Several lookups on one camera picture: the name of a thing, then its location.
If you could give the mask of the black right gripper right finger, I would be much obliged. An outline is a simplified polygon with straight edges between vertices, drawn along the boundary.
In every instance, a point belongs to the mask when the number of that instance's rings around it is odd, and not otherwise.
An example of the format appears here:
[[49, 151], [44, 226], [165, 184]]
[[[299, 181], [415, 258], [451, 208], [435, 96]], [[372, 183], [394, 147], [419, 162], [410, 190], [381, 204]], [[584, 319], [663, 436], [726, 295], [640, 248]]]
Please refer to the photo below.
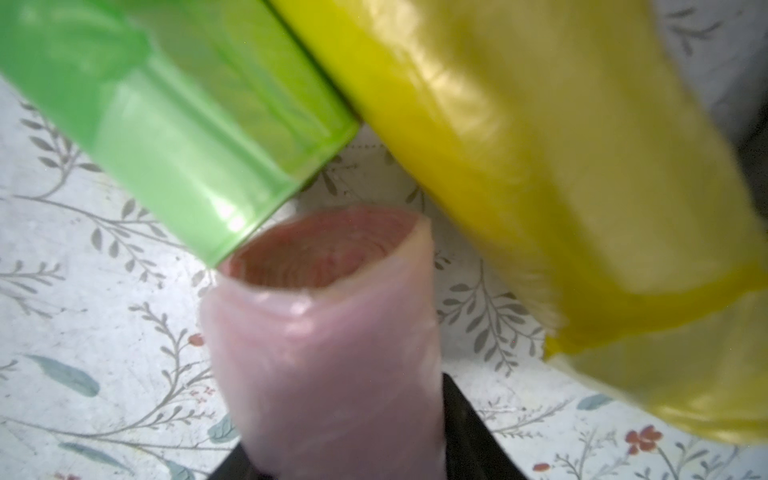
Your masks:
[[448, 480], [526, 480], [454, 380], [442, 374]]

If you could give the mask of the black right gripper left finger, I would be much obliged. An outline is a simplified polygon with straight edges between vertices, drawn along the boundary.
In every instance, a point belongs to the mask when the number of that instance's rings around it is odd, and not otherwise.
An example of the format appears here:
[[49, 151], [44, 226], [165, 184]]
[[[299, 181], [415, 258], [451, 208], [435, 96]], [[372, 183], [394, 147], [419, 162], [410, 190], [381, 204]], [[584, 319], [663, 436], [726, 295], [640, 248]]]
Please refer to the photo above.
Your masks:
[[208, 480], [264, 480], [264, 474], [251, 464], [239, 443], [208, 476]]

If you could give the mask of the pink trash bag roll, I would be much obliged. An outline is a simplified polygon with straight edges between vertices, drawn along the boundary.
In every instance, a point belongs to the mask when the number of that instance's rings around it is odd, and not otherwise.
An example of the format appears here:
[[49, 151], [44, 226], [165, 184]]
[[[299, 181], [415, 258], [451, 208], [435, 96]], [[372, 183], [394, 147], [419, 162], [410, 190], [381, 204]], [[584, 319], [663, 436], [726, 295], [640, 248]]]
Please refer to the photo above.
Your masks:
[[201, 305], [251, 463], [276, 479], [442, 479], [430, 221], [360, 205], [277, 225]]

